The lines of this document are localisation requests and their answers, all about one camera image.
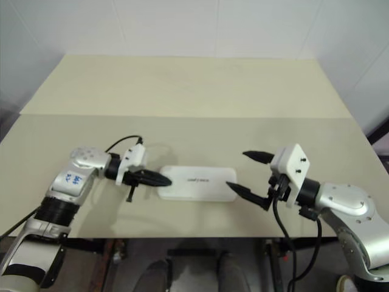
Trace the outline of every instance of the floor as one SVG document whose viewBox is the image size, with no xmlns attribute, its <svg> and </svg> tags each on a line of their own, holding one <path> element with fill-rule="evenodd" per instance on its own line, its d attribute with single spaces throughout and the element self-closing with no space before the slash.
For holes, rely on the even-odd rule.
<svg viewBox="0 0 389 292">
<path fill-rule="evenodd" d="M 4 252 L 12 240 L 4 240 L 0 251 Z M 274 291 L 269 258 L 264 254 L 263 241 L 255 238 L 199 238 L 199 239 L 132 239 L 128 244 L 128 257 L 111 265 L 105 292 L 129 292 L 134 288 L 142 271 L 153 261 L 167 257 L 169 249 L 215 249 L 217 255 L 228 250 L 238 259 L 252 292 Z M 311 259 L 312 249 L 298 252 L 301 271 Z M 173 256 L 172 292 L 217 292 L 216 256 Z M 67 256 L 55 284 L 46 292 L 84 292 L 99 255 L 67 250 Z M 291 259 L 280 259 L 284 286 L 291 278 Z M 340 245 L 323 245 L 312 272 L 297 284 L 297 291 L 335 291 L 336 280 L 349 269 Z"/>
</svg>

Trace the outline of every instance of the table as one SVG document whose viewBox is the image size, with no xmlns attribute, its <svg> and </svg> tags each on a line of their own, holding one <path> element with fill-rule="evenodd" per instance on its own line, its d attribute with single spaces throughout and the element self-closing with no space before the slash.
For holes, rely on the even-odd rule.
<svg viewBox="0 0 389 292">
<path fill-rule="evenodd" d="M 270 170 L 241 152 L 298 142 L 310 178 L 364 188 L 389 221 L 387 174 L 315 61 L 66 56 L 0 144 L 0 231 L 39 205 L 73 148 L 104 150 L 128 134 L 144 137 L 151 170 L 234 167 L 238 182 L 259 195 Z M 241 198 L 164 201 L 140 186 L 126 203 L 127 194 L 126 186 L 96 181 L 70 237 L 283 236 L 270 212 Z M 316 235 L 297 206 L 279 209 L 291 236 Z M 327 225 L 323 234 L 334 235 Z"/>
</svg>

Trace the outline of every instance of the white wall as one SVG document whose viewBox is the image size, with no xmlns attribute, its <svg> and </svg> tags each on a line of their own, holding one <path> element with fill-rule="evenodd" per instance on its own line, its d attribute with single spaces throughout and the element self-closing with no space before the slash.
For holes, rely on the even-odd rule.
<svg viewBox="0 0 389 292">
<path fill-rule="evenodd" d="M 64 53 L 318 58 L 366 133 L 389 116 L 387 0 L 0 0 L 0 5 L 0 101 L 23 106 Z"/>
</svg>

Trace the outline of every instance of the white device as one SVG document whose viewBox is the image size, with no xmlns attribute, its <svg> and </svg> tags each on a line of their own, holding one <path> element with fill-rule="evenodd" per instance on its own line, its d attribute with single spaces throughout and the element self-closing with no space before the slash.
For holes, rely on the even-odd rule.
<svg viewBox="0 0 389 292">
<path fill-rule="evenodd" d="M 160 174 L 172 181 L 159 187 L 158 195 L 166 200 L 231 202 L 236 193 L 226 181 L 236 182 L 236 172 L 228 167 L 164 166 Z"/>
<path fill-rule="evenodd" d="M 124 174 L 128 171 L 135 172 L 136 170 L 142 169 L 146 165 L 146 160 L 146 148 L 141 143 L 132 146 L 124 153 L 119 165 L 115 184 L 121 186 Z"/>
<path fill-rule="evenodd" d="M 274 155 L 270 163 L 270 169 L 273 171 L 273 174 L 279 177 L 284 173 L 290 179 L 289 187 L 291 192 L 286 201 L 287 207 L 292 207 L 295 204 L 309 166 L 309 160 L 299 144 L 282 148 Z"/>
</svg>

